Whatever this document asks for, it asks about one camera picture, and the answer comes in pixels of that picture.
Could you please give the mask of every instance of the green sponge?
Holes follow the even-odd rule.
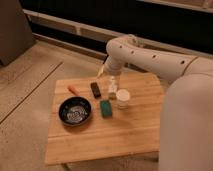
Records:
[[[101,114],[104,118],[112,116],[112,108],[109,100],[101,100],[100,107],[101,107]]]

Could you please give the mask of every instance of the speckled floor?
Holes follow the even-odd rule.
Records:
[[[7,67],[0,67],[0,171],[62,171],[45,166],[45,145],[55,81],[95,76],[102,61],[38,41]],[[70,164],[76,171],[157,171],[150,156]]]

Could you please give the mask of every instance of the bowl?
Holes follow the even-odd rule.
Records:
[[[83,97],[71,97],[65,100],[59,108],[59,118],[69,126],[81,125],[89,119],[91,105]]]

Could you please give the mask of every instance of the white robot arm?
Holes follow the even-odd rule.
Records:
[[[138,47],[125,35],[107,44],[104,71],[125,62],[173,82],[161,112],[159,171],[213,170],[213,60]]]

